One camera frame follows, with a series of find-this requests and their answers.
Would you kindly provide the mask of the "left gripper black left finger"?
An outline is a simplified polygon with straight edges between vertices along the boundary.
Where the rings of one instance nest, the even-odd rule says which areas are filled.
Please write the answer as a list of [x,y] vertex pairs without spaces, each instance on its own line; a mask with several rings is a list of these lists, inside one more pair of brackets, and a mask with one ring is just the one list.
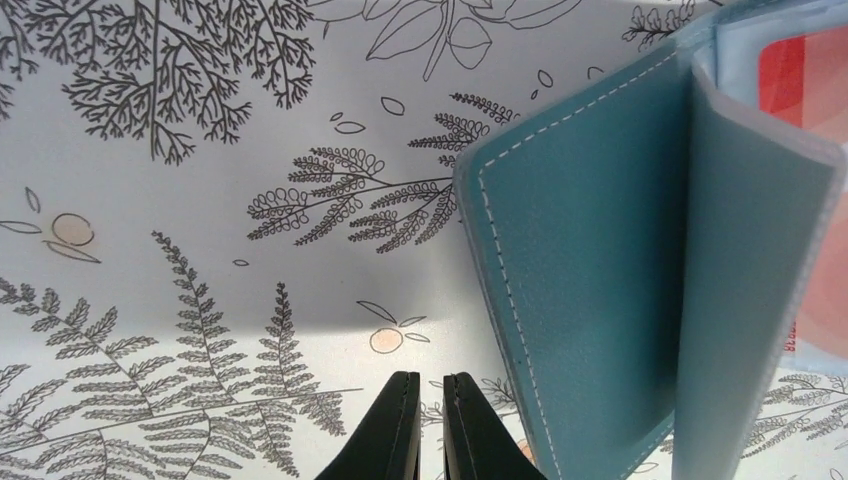
[[318,480],[406,480],[420,474],[420,375],[393,373]]

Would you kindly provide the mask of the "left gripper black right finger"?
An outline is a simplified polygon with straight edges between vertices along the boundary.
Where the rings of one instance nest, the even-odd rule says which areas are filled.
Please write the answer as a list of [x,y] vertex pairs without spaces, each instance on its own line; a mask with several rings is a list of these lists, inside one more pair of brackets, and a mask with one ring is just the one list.
[[443,378],[445,477],[453,480],[543,480],[473,377]]

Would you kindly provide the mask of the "teal leather card holder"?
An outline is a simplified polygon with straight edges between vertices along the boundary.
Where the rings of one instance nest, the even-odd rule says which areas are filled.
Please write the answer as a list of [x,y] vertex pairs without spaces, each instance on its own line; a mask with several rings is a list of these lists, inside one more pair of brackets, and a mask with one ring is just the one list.
[[547,479],[730,479],[847,387],[847,5],[737,1],[460,157]]

